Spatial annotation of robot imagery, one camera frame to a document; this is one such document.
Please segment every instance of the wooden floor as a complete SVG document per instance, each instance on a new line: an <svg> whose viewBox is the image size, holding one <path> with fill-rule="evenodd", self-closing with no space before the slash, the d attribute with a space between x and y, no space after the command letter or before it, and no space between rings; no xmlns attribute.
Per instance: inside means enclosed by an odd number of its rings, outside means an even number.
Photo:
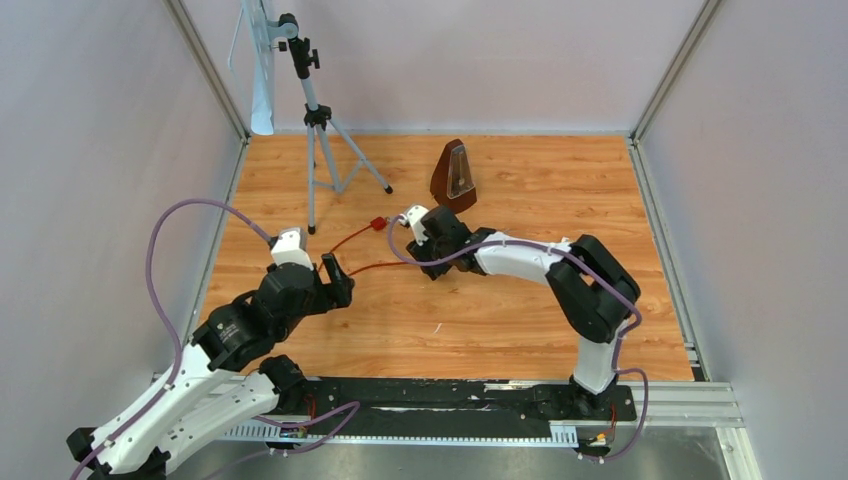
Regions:
<svg viewBox="0 0 848 480"><path fill-rule="evenodd" d="M376 216L413 203L432 207L430 175L446 136L358 136L356 141L394 187L386 195L361 171L336 196L317 189L314 262ZM478 203L460 218L541 241L597 236L642 288L642 327L628 335L621 366L641 366L651 380L691 380L651 230L622 138L466 136ZM356 158L331 138L339 172ZM329 181L323 158L319 179ZM306 227L306 135L254 137L234 206L270 233ZM404 246L411 232L398 229ZM337 252L351 271L395 261L385 231L367 231ZM230 217L204 311L257 287L268 249ZM577 359L577 335L546 287L507 277L452 270L433 282L417 267L377 268L355 277L353 304L307 317L274 354L285 353L306 375L566 379Z"/></svg>

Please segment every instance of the metronome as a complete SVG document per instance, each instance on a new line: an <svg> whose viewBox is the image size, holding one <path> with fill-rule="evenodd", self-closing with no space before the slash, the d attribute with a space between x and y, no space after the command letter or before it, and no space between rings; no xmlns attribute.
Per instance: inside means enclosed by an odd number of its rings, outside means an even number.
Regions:
<svg viewBox="0 0 848 480"><path fill-rule="evenodd" d="M468 151L462 140L457 138L445 145L430 179L430 194L436 203L454 213L468 210L477 202L477 188L471 179Z"/></svg>

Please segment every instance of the white wall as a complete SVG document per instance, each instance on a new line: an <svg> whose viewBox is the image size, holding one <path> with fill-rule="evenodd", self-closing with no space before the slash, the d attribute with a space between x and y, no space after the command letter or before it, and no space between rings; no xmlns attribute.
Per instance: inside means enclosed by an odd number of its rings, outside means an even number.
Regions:
<svg viewBox="0 0 848 480"><path fill-rule="evenodd" d="M2 2L0 78L0 468L67 478L65 437L171 361L144 283L153 223L223 198L240 145L161 2ZM180 331L216 219L175 214L158 245Z"/></svg>
<svg viewBox="0 0 848 480"><path fill-rule="evenodd" d="M725 2L644 142L767 480L844 478L848 3Z"/></svg>
<svg viewBox="0 0 848 480"><path fill-rule="evenodd" d="M226 69L237 0L185 0ZM317 47L318 99L353 129L629 130L702 0L277 0ZM253 57L235 56L246 87ZM277 57L277 127L302 128L304 98Z"/></svg>

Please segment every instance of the tripod head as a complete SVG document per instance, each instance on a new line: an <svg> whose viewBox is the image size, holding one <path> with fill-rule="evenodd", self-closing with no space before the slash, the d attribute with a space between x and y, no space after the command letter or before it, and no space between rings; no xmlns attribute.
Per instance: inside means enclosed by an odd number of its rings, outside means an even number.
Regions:
<svg viewBox="0 0 848 480"><path fill-rule="evenodd" d="M297 71L297 78L305 80L309 78L309 67L315 65L315 68L321 68L321 61L318 59L318 49L312 49L312 55L309 53L310 41L304 37L300 39L298 34L300 29L297 26L297 19L294 14L284 13L280 15L280 20L277 22L277 31L281 36L288 40L288 48L285 42L277 42L277 48L281 52L286 50L291 51L292 60L294 61L294 69Z"/></svg>

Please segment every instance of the tripod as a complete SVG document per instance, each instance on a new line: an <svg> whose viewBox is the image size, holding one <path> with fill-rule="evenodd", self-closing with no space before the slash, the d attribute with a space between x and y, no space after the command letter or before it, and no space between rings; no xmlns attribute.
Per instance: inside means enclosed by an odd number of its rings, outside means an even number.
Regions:
<svg viewBox="0 0 848 480"><path fill-rule="evenodd" d="M334 192L341 194L345 191L351 180L353 180L353 177L356 175L356 172L358 172L362 166L365 166L365 168L374 175L386 193L392 193L392 187L388 182L386 182L386 179L380 175L377 168L368 161L368 158L365 157L365 154L362 153L362 150L359 149L356 142L350 138L350 135L347 134L344 128L339 126L339 124L333 119L333 112L330 107L320 105L318 103L318 100L315 97L315 90L312 88L312 80L309 78L309 67L311 65L315 65L316 69L321 68L321 63L318 60L318 50L313 49L310 55L309 39L301 39L298 37L299 29L294 15L291 13L280 15L280 21L277 28L272 27L268 30L269 36L272 40L277 37L284 37L288 41L288 48L286 47L285 42L278 42L277 48L279 48L282 52L288 50L291 53L292 60L294 61L294 68L297 71L298 78L300 78L303 93L306 95L306 115L303 117L303 122L307 127L307 151L309 152L309 158L307 159L309 162L309 228L307 230L310 234L314 234L315 187L329 188ZM333 151L330 149L330 142L327 140L328 122L336 129L339 135L341 135L344 141L350 146L351 150L353 150L359 157L359 161L356 163L356 166L344 182L339 180L339 173L336 170L336 162L333 158ZM316 135L318 136L318 141L321 142L321 151L324 152L324 159L327 161L327 169L330 171L330 178L333 180L332 185L315 180Z"/></svg>

